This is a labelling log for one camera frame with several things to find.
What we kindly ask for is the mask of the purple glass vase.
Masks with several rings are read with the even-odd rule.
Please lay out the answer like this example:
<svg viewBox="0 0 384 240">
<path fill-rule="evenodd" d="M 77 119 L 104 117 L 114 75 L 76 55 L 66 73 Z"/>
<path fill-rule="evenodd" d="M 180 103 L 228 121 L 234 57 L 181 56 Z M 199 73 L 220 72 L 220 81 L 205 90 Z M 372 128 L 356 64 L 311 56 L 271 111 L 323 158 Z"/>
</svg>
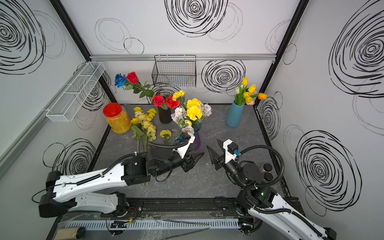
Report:
<svg viewBox="0 0 384 240">
<path fill-rule="evenodd" d="M 194 136 L 195 136 L 194 145 L 196 146 L 195 150 L 199 149 L 200 146 L 201 146 L 201 137 L 200 137 L 200 130 L 201 130 L 201 128 L 202 128 L 202 124 L 201 123 L 198 123 L 194 127 Z"/>
</svg>

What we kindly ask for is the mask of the spice jar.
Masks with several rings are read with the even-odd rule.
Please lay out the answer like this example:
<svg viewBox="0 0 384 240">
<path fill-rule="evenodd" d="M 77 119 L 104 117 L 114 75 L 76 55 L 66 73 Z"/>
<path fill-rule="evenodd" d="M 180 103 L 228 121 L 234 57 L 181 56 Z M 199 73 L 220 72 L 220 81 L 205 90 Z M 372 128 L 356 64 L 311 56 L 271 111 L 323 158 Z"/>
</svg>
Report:
<svg viewBox="0 0 384 240">
<path fill-rule="evenodd" d="M 264 164 L 262 167 L 263 173 L 270 173 L 273 170 L 273 166 L 271 164 Z"/>
<path fill-rule="evenodd" d="M 264 173 L 264 181 L 271 182 L 274 179 L 274 176 L 270 172 Z"/>
</svg>

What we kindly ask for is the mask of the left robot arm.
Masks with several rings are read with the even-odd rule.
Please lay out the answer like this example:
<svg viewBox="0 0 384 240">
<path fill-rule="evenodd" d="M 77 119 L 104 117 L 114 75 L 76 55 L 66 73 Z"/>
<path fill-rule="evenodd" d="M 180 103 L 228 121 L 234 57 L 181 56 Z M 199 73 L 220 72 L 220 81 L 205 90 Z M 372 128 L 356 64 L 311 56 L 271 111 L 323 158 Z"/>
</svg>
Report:
<svg viewBox="0 0 384 240">
<path fill-rule="evenodd" d="M 151 149 L 148 153 L 128 154 L 109 167 L 79 175 L 52 171 L 38 203 L 41 218 L 62 216 L 68 212 L 99 212 L 108 217 L 123 217 L 132 209 L 126 195 L 100 191 L 147 183 L 152 177 L 171 174 L 176 168 L 189 172 L 203 152 L 180 154 L 176 150 Z"/>
</svg>

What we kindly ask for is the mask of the yellow carnation bouquet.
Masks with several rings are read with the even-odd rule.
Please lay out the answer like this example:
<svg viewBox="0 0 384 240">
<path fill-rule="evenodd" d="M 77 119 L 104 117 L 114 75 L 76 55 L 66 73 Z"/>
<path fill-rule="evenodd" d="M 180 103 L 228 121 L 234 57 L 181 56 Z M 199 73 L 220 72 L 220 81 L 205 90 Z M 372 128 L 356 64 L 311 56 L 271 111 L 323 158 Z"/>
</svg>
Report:
<svg viewBox="0 0 384 240">
<path fill-rule="evenodd" d="M 203 119 L 212 114 L 212 107 L 203 104 L 200 100 L 194 98 L 184 101 L 185 92 L 179 91 L 168 97 L 166 104 L 174 109 L 171 119 L 179 126 L 182 132 L 198 132 L 202 127 Z"/>
</svg>

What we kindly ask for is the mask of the red rose top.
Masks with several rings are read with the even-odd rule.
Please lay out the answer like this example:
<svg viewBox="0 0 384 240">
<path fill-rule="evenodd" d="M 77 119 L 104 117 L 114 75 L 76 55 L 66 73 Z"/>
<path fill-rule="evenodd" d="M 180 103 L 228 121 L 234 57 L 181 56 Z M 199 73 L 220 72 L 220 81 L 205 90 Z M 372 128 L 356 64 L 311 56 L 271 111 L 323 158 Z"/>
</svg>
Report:
<svg viewBox="0 0 384 240">
<path fill-rule="evenodd" d="M 148 84 L 143 85 L 139 81 L 139 78 L 138 78 L 136 72 L 128 73 L 126 75 L 126 79 L 127 79 L 127 82 L 126 82 L 125 89 L 126 90 L 133 90 L 134 94 L 139 94 L 139 98 L 148 97 L 148 98 L 151 98 L 151 101 L 152 101 L 152 97 L 154 97 L 156 95 L 163 95 L 165 98 L 165 103 L 163 104 L 163 106 L 161 108 L 166 110 L 167 108 L 174 109 L 174 108 L 179 106 L 179 104 L 176 104 L 175 107 L 172 107 L 171 103 L 166 104 L 166 98 L 171 97 L 172 95 L 167 94 L 165 92 L 160 92 L 160 91 L 155 92 L 154 90 L 151 90 L 151 85 L 148 85 Z"/>
</svg>

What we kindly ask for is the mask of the red rose low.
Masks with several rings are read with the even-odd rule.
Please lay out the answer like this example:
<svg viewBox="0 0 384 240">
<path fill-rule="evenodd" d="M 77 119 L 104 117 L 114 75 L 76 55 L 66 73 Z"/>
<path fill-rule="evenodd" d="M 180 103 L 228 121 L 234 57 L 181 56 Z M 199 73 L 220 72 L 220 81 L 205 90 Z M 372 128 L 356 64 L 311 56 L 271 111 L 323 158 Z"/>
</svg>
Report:
<svg viewBox="0 0 384 240">
<path fill-rule="evenodd" d="M 152 97 L 152 103 L 156 106 L 161 108 L 163 104 L 165 103 L 165 98 L 163 95 L 156 95 Z"/>
</svg>

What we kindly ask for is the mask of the blue rose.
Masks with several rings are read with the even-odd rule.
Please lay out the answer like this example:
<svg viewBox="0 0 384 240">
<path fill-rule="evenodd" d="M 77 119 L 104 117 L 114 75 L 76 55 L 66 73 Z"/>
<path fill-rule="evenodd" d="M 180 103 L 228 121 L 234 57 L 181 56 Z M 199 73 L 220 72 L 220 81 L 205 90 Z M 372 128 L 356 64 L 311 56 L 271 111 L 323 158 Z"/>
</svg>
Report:
<svg viewBox="0 0 384 240">
<path fill-rule="evenodd" d="M 127 79 L 126 79 L 125 75 L 116 74 L 116 76 L 115 76 L 115 86 L 117 88 L 125 88 L 126 82 L 127 82 Z"/>
</svg>

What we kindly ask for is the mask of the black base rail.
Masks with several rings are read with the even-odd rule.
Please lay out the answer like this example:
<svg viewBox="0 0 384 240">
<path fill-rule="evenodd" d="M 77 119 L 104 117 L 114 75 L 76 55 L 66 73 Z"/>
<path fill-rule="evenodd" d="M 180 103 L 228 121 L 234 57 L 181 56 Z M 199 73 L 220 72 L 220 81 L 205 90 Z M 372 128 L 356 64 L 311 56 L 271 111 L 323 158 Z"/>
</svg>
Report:
<svg viewBox="0 0 384 240">
<path fill-rule="evenodd" d="M 145 213 L 212 212 L 224 217 L 239 217 L 246 214 L 243 197 L 236 198 L 124 198 L 118 200 L 118 216 L 126 211 L 130 216 L 141 217 Z"/>
</svg>

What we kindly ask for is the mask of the yellow rose stem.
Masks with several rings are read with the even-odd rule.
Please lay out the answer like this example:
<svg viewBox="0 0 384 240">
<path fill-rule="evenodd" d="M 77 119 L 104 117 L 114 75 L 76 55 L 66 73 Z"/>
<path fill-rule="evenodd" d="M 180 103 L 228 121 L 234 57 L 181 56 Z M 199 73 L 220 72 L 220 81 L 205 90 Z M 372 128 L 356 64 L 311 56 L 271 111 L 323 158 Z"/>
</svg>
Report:
<svg viewBox="0 0 384 240">
<path fill-rule="evenodd" d="M 142 111 L 135 112 L 135 118 L 131 120 L 133 138 L 140 139 L 146 137 L 149 142 L 154 141 L 157 137 L 157 128 L 153 124 L 153 119 L 156 116 L 156 111 L 150 109 L 147 114 Z"/>
</svg>

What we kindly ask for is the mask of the yellow poppy stem large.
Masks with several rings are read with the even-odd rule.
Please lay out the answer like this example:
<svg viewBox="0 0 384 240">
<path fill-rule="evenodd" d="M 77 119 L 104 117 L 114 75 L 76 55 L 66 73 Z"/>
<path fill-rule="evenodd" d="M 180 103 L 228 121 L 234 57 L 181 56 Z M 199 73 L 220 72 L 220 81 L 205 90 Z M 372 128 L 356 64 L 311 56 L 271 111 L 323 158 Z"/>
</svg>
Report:
<svg viewBox="0 0 384 240">
<path fill-rule="evenodd" d="M 156 137 L 157 128 L 153 124 L 153 119 L 156 116 L 156 113 L 157 113 L 157 111 L 154 108 L 152 108 L 152 109 L 147 111 L 147 114 L 144 114 L 143 128 L 144 128 L 145 136 L 146 136 L 146 140 L 145 140 L 145 150 L 146 151 L 149 148 L 149 143 L 154 141 L 157 138 Z"/>
</svg>

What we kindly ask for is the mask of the spice jar front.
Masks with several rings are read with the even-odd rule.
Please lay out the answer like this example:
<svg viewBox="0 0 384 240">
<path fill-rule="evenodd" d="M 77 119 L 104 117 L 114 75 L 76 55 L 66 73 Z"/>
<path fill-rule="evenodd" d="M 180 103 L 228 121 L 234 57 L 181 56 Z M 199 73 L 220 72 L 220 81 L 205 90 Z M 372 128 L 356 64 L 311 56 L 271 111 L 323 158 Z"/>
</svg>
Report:
<svg viewBox="0 0 384 240">
<path fill-rule="evenodd" d="M 274 176 L 270 172 L 264 173 L 264 181 L 271 182 L 274 179 Z"/>
</svg>

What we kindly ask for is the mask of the sunflower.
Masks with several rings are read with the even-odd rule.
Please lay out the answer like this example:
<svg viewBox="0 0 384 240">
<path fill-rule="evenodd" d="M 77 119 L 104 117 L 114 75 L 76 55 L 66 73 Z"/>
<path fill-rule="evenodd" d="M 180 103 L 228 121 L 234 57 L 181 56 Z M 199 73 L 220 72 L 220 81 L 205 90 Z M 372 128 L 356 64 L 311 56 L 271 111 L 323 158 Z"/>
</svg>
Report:
<svg viewBox="0 0 384 240">
<path fill-rule="evenodd" d="M 131 120 L 131 129 L 133 131 L 132 138 L 140 139 L 144 135 L 142 123 L 138 118 L 133 118 Z"/>
</svg>

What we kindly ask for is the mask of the yellow tulip bouquet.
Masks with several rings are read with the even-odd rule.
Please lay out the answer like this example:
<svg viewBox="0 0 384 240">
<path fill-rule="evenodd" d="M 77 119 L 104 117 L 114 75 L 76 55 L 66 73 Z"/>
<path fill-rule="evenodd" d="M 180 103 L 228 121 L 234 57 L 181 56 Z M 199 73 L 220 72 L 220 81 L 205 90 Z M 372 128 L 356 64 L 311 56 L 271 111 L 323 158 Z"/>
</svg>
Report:
<svg viewBox="0 0 384 240">
<path fill-rule="evenodd" d="M 257 92 L 255 85 L 249 86 L 248 78 L 242 79 L 241 85 L 235 89 L 235 92 L 234 103 L 237 106 L 252 106 L 255 104 L 255 99 L 266 100 L 268 98 L 268 95 Z"/>
</svg>

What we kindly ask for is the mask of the red lid plastic jar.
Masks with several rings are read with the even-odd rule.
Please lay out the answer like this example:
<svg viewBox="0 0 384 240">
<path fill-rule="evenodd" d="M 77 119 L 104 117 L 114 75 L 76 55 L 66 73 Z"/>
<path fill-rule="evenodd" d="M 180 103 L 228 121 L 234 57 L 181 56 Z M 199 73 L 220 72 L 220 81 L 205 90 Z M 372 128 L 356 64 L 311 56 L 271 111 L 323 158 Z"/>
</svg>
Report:
<svg viewBox="0 0 384 240">
<path fill-rule="evenodd" d="M 131 129 L 131 120 L 127 111 L 118 103 L 110 103 L 103 109 L 103 113 L 107 118 L 113 132 L 116 134 L 124 134 Z"/>
</svg>

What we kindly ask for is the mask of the teal ceramic vase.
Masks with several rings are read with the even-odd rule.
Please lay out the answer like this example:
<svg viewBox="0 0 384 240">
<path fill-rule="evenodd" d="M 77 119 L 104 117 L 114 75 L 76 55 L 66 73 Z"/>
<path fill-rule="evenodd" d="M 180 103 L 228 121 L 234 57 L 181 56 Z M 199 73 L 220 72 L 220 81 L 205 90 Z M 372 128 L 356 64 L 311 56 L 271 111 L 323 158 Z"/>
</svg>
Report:
<svg viewBox="0 0 384 240">
<path fill-rule="evenodd" d="M 233 102 L 226 119 L 226 124 L 229 127 L 236 128 L 240 124 L 243 111 L 244 105 L 239 106 Z"/>
</svg>

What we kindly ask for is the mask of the black vase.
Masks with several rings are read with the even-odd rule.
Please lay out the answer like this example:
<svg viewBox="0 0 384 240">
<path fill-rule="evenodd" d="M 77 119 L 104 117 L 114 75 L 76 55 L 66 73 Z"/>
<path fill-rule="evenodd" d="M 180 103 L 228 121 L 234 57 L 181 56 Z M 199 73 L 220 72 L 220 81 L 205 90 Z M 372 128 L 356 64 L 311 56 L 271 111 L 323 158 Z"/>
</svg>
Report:
<svg viewBox="0 0 384 240">
<path fill-rule="evenodd" d="M 167 108 L 165 110 L 161 107 L 158 107 L 158 114 L 159 114 L 160 122 L 162 124 L 169 124 L 173 121 L 171 117 L 172 112 L 170 108 Z"/>
</svg>

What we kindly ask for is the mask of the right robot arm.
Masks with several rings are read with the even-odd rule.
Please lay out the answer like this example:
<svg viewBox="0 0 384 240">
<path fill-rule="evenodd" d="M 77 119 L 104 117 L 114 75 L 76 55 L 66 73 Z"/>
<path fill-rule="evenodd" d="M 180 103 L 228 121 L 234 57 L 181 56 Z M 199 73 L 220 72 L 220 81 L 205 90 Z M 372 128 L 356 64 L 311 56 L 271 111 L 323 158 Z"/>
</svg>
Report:
<svg viewBox="0 0 384 240">
<path fill-rule="evenodd" d="M 240 151 L 239 146 L 230 139 L 217 142 L 223 154 L 219 155 L 213 148 L 207 147 L 211 163 L 216 170 L 224 169 L 229 180 L 240 188 L 235 206 L 241 215 L 250 215 L 261 220 L 290 240 L 337 238 L 336 231 L 310 221 L 273 188 L 283 178 L 285 171 L 284 160 L 278 151 L 266 145 L 255 145 Z M 240 161 L 245 153 L 256 149 L 268 150 L 280 162 L 277 177 L 269 182 L 264 181 L 263 173 L 254 162 L 246 161 L 243 165 Z"/>
</svg>

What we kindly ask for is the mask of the spice jar back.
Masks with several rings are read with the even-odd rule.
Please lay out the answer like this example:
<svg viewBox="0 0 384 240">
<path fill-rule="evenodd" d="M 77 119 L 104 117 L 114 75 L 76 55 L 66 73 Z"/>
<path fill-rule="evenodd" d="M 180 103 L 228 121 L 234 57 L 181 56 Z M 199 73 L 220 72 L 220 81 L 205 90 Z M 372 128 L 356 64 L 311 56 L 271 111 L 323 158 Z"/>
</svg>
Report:
<svg viewBox="0 0 384 240">
<path fill-rule="evenodd" d="M 273 170 L 273 166 L 271 164 L 264 164 L 262 167 L 263 173 L 270 173 Z"/>
</svg>

